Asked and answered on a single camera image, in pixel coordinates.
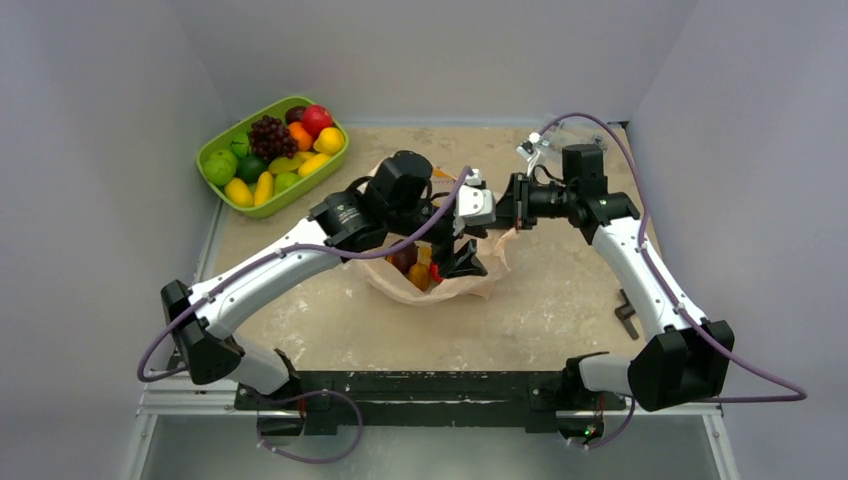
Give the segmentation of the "red apple outside basket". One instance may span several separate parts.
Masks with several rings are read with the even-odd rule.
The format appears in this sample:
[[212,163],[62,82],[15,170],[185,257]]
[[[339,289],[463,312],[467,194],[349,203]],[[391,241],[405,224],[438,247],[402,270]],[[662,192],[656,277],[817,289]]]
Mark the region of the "red apple outside basket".
[[439,273],[439,267],[436,264],[431,263],[429,265],[429,273],[430,273],[431,280],[435,284],[441,284],[443,282],[443,278],[441,277],[441,275]]

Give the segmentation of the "brown kiwi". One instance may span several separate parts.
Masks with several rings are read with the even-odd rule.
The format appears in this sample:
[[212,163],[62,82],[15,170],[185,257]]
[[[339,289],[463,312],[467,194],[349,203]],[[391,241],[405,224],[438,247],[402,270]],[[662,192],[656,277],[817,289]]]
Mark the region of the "brown kiwi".
[[421,292],[426,292],[430,288],[430,271],[429,267],[422,263],[417,263],[410,267],[406,274],[409,282]]

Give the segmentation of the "dark red plum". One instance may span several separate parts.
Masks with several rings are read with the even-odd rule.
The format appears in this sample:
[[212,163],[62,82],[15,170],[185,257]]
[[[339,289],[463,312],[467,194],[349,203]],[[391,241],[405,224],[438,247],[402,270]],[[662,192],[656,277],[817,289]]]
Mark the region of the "dark red plum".
[[414,243],[388,256],[388,261],[403,275],[418,263],[418,246]]

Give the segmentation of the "translucent orange plastic bag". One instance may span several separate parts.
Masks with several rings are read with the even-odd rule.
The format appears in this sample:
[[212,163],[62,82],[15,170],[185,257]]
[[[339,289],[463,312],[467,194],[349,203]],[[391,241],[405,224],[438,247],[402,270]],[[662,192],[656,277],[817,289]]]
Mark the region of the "translucent orange plastic bag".
[[477,238],[477,257],[488,270],[485,277],[443,279],[441,284],[431,280],[430,288],[421,292],[388,261],[389,255],[414,243],[418,246],[418,263],[429,267],[431,247],[423,241],[423,235],[454,202],[459,190],[456,182],[462,180],[448,174],[437,175],[425,157],[401,150],[352,183],[364,203],[363,210],[375,214],[388,229],[378,248],[380,257],[354,263],[373,287],[398,302],[426,305],[464,294],[485,297],[491,285],[508,272],[506,244],[517,232],[515,228],[494,229],[494,223],[478,227],[486,233],[485,238]]

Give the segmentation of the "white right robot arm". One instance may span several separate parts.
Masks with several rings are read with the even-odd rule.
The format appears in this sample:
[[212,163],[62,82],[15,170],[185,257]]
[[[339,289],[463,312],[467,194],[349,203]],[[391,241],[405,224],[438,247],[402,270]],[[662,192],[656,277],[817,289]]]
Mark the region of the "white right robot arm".
[[624,192],[611,193],[602,151],[588,144],[562,151],[563,177],[543,184],[527,173],[511,175],[497,203],[496,226],[529,230],[541,218],[563,218],[606,261],[633,307],[646,337],[633,358],[596,353],[571,358],[561,392],[584,407],[600,392],[626,395],[656,411],[718,396],[735,336],[725,321],[713,322],[687,300],[639,233],[640,213]]

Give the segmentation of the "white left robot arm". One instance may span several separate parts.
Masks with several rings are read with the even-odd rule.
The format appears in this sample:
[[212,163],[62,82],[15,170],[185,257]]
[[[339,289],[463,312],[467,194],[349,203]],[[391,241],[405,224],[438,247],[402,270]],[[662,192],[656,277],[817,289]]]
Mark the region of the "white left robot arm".
[[[495,219],[495,199],[482,174],[466,167],[439,203],[430,198],[433,167],[423,156],[398,151],[371,176],[328,195],[280,239],[213,279],[178,282],[168,325],[192,382],[230,379],[259,393],[272,408],[297,399],[291,361],[236,336],[254,313],[295,286],[349,260],[383,258],[416,240],[431,245],[443,277],[486,273],[476,242],[455,243],[466,228],[476,237]],[[384,244],[390,234],[401,245]]]

